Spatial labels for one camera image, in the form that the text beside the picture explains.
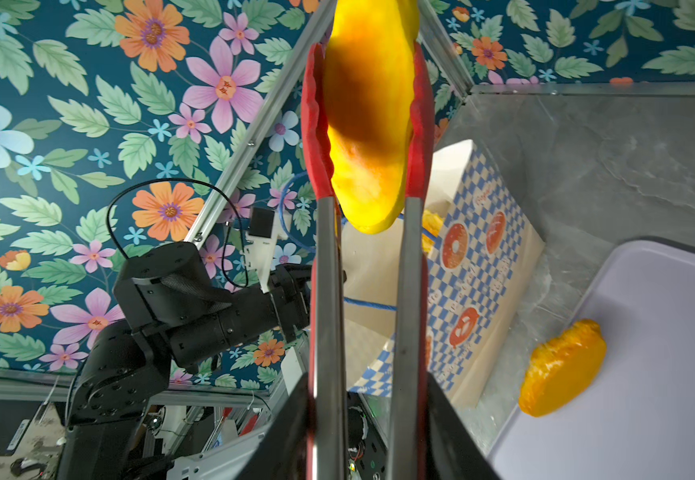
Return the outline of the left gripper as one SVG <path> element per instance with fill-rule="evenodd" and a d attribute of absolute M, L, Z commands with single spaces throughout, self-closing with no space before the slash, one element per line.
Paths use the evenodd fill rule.
<path fill-rule="evenodd" d="M 269 294 L 278 325 L 286 342 L 310 325 L 311 267 L 281 264 L 269 278 Z"/>

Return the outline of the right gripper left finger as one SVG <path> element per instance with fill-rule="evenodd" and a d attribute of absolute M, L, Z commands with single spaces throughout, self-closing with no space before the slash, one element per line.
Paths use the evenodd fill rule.
<path fill-rule="evenodd" d="M 308 380 L 302 376 L 265 433 L 257 450 L 236 476 L 239 480 L 306 479 Z"/>

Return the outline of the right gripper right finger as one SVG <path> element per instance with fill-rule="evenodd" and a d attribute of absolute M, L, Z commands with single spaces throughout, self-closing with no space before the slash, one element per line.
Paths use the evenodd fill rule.
<path fill-rule="evenodd" d="M 435 378 L 427 374 L 425 478 L 497 480 Z"/>

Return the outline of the red silicone tongs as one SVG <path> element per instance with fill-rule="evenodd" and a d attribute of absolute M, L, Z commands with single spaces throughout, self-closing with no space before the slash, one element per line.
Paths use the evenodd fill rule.
<path fill-rule="evenodd" d="M 344 296 L 340 256 L 341 218 L 331 186 L 328 122 L 321 79 L 324 50 L 313 45 L 303 81 L 304 159 L 316 197 L 317 246 L 312 268 L 307 476 L 343 479 L 347 464 Z M 413 136 L 407 156 L 403 242 L 395 320 L 393 390 L 387 476 L 421 479 L 427 458 L 427 260 L 423 256 L 423 210 L 433 163 L 433 92 L 421 50 L 415 51 Z"/>

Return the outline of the oval orange bread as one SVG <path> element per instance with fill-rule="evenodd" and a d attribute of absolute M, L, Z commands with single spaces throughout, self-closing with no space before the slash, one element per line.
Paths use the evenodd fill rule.
<path fill-rule="evenodd" d="M 519 408 L 529 416 L 549 415 L 587 390 L 607 355 L 601 326 L 579 320 L 561 336 L 535 348 L 519 393 Z"/>

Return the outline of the square toast bread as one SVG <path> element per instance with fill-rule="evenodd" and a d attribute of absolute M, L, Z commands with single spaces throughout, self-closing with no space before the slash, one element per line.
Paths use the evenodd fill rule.
<path fill-rule="evenodd" d="M 425 210 L 423 211 L 421 227 L 423 228 L 423 252 L 425 255 L 429 255 L 435 247 L 435 240 L 439 238 L 441 228 L 443 228 L 443 218 L 439 214 Z"/>

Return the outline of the checkered paper bag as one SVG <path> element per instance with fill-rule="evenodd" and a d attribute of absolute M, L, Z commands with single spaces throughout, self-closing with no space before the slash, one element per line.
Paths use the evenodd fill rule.
<path fill-rule="evenodd" d="M 473 140 L 433 154 L 425 209 L 443 220 L 431 252 L 425 365 L 457 408 L 477 405 L 545 248 L 499 170 Z M 387 397 L 403 220 L 341 231 L 346 388 Z"/>

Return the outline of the yellow oval bread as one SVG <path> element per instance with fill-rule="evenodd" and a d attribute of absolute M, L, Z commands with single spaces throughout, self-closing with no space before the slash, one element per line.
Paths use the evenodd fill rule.
<path fill-rule="evenodd" d="M 364 234 L 387 230 L 403 209 L 417 34 L 417 2 L 336 6 L 322 80 L 331 184 Z"/>

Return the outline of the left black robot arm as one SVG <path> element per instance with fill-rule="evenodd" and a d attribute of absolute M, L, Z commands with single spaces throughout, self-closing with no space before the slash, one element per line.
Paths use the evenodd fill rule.
<path fill-rule="evenodd" d="M 275 327 L 287 340 L 307 326 L 308 265 L 279 266 L 269 292 L 213 286 L 189 242 L 125 260 L 113 288 L 123 320 L 105 327 L 68 402 L 60 479 L 160 479 L 168 454 L 132 460 L 151 398 L 167 390 L 173 365 L 189 373 Z"/>

